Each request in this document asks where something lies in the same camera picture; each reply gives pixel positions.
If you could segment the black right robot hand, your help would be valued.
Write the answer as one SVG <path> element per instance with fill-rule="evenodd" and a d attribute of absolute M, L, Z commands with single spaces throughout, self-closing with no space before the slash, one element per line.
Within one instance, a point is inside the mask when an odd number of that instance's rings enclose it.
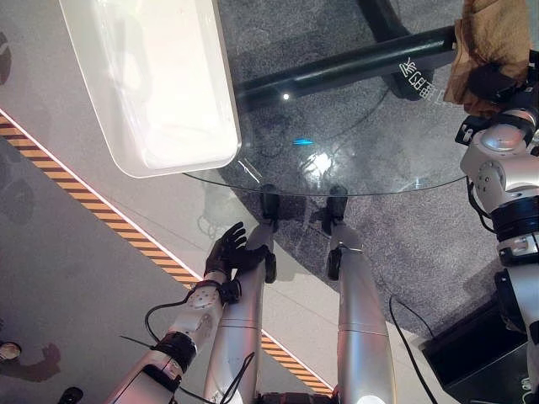
<path fill-rule="evenodd" d="M 522 88 L 522 84 L 504 75 L 500 66 L 487 64 L 474 69 L 467 80 L 468 89 L 477 97 L 495 104 L 506 103 Z"/>

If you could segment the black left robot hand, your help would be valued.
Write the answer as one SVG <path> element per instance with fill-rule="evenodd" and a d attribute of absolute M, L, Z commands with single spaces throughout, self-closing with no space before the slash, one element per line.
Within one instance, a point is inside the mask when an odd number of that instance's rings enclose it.
<path fill-rule="evenodd" d="M 244 274 L 255 270 L 271 254 L 266 245 L 254 250 L 246 248 L 246 230 L 242 221 L 230 227 L 213 245 L 205 261 L 204 275 L 224 274 L 227 281 L 232 279 L 232 271 Z"/>

